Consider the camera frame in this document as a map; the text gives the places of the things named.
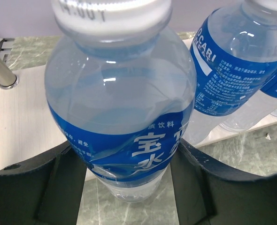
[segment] wooden board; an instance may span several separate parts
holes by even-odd
[[[65,136],[55,124],[47,106],[44,89],[45,66],[15,71],[19,84],[11,90],[0,88],[0,169],[29,159],[64,141]],[[262,119],[251,130],[277,123],[271,115]],[[238,134],[216,127],[204,146]],[[94,178],[88,171],[86,179]]]

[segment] gray wall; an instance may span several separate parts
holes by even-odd
[[[216,8],[238,0],[173,0],[170,27],[196,31]],[[0,38],[60,34],[50,0],[0,0]]]

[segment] gray marbled floor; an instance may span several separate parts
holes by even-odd
[[[192,33],[181,33],[182,39]],[[44,65],[59,37],[17,38],[8,59],[12,70]],[[277,124],[200,148],[212,157],[240,170],[277,173]],[[115,199],[96,179],[85,182],[78,225],[177,225],[170,169],[155,195],[140,203]]]

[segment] white bottle cap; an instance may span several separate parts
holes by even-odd
[[[79,34],[120,37],[161,23],[171,0],[51,0],[60,25]]]
[[[265,8],[277,11],[277,0],[253,0],[258,5],[261,5]]]

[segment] silver metal rod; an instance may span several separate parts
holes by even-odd
[[[0,86],[3,88],[11,88],[16,85],[17,77],[0,59]]]

